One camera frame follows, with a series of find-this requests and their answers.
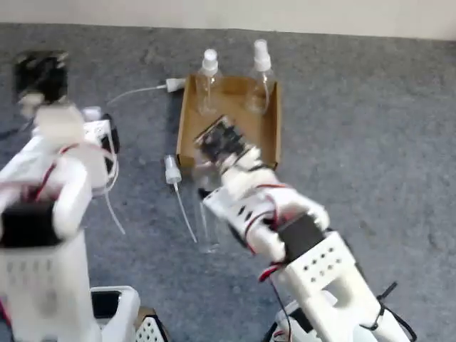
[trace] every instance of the bottle spray nozzle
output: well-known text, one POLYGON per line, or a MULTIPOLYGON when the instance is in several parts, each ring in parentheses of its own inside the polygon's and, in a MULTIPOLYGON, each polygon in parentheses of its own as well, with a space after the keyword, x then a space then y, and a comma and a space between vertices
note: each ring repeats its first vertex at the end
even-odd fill
POLYGON ((217 52, 213 48, 208 48, 204 52, 202 60, 202 70, 206 76, 213 76, 219 70, 219 62, 217 61, 217 52))
POLYGON ((177 166, 176 159, 173 155, 165 156, 165 178, 166 183, 174 187, 174 191, 176 192, 177 201, 179 202, 179 207, 182 211, 182 216, 184 217, 185 224, 187 225, 187 228, 190 232, 190 235, 192 236, 193 241, 197 243, 197 238, 193 233, 193 229, 187 218, 187 214, 185 214, 185 208, 182 203, 182 199, 180 198, 179 186, 177 184, 180 183, 180 181, 182 180, 182 176, 180 174, 179 167, 177 166))
POLYGON ((254 43, 254 60, 257 71, 267 71, 271 68, 271 56, 268 52, 268 43, 258 39, 254 43))

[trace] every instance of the spray bottle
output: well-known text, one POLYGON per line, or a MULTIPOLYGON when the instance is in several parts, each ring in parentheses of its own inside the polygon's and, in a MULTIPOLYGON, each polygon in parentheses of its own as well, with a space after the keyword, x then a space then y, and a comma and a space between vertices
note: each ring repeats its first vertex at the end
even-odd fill
POLYGON ((246 95, 246 107, 252 113, 263 115, 269 107, 276 78, 271 68, 267 42, 259 39, 254 43, 254 68, 250 73, 246 95))

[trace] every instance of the ventilation holes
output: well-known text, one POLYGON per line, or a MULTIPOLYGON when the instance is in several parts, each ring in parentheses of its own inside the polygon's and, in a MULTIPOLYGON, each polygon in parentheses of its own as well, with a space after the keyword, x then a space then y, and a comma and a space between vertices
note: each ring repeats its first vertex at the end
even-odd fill
POLYGON ((237 213, 237 216, 242 215, 242 213, 244 212, 244 210, 245 210, 245 205, 243 205, 243 206, 241 207, 241 209, 239 209, 239 212, 237 213))
POLYGON ((247 213, 247 216, 245 217, 245 220, 244 220, 244 221, 249 221, 249 220, 250 220, 250 217, 252 217, 252 214, 253 214, 253 212, 248 212, 248 213, 247 213))

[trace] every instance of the black wire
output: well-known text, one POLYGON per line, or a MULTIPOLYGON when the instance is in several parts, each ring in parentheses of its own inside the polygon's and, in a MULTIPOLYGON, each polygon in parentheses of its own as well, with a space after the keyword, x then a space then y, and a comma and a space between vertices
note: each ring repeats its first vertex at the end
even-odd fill
POLYGON ((378 302, 380 303, 380 311, 378 312, 378 315, 375 318, 375 321, 372 326, 369 326, 369 327, 361 326, 361 327, 364 329, 368 329, 370 331, 376 330, 378 328, 378 320, 380 319, 381 316, 383 316, 383 314, 385 313, 385 310, 388 310, 389 312, 391 312, 391 314, 393 315, 395 320, 408 332, 408 334, 410 335, 410 338, 409 338, 410 342, 416 342, 418 339, 418 336, 417 336, 416 332, 412 329, 410 324, 407 323, 402 317, 400 317, 396 312, 394 312, 393 310, 388 308, 383 303, 383 300, 386 299, 386 297, 388 297, 391 294, 391 292, 396 288, 397 285, 398 285, 398 283, 396 281, 394 281, 390 286, 388 286, 388 288, 382 294, 380 294, 376 297, 378 302))
POLYGON ((241 165, 239 165, 239 164, 237 164, 237 163, 236 163, 236 164, 233 164, 233 166, 234 166, 235 168, 237 168, 238 170, 241 170, 241 171, 243 171, 243 172, 253 172, 253 171, 260 170, 260 169, 270 169, 270 167, 269 167, 268 165, 263 164, 263 163, 262 163, 262 164, 255 165, 255 166, 253 166, 253 167, 251 167, 251 168, 249 168, 249 169, 246 169, 245 167, 243 167, 243 166, 241 166, 241 165))
POLYGON ((285 310, 284 302, 281 300, 280 295, 279 295, 279 292, 277 291, 276 286, 274 285, 274 283, 272 282, 271 279, 269 280, 269 282, 271 283, 271 286, 272 286, 272 289, 274 290, 274 293, 275 293, 275 295, 276 295, 277 301, 279 302, 280 309, 282 309, 282 311, 283 311, 284 314, 285 314, 286 322, 288 323, 288 339, 287 339, 287 342, 290 342, 290 340, 291 340, 291 322, 290 322, 290 316, 288 315, 288 313, 287 313, 286 310, 285 310))
POLYGON ((274 335, 276 328, 277 328, 277 323, 274 322, 274 324, 272 324, 271 328, 269 328, 268 332, 264 335, 261 342, 270 342, 272 336, 274 335))
POLYGON ((385 306, 386 309, 391 312, 391 314, 394 316, 395 320, 398 321, 398 323, 409 333, 410 335, 410 342, 416 342, 418 340, 418 336, 416 332, 413 330, 413 328, 410 326, 409 323, 407 323, 402 317, 400 317, 396 312, 385 306))

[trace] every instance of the clear plastic bottle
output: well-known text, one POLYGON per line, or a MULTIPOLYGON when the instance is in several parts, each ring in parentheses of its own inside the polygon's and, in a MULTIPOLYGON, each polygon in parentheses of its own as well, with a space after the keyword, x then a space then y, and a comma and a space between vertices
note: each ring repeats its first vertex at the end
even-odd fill
POLYGON ((217 102, 220 93, 220 83, 223 75, 219 70, 217 52, 207 49, 204 52, 202 67, 196 77, 198 111, 201 115, 217 113, 217 102))
POLYGON ((276 78, 271 68, 267 42, 258 39, 254 43, 254 68, 246 95, 246 107, 250 112, 263 115, 269 107, 276 78))

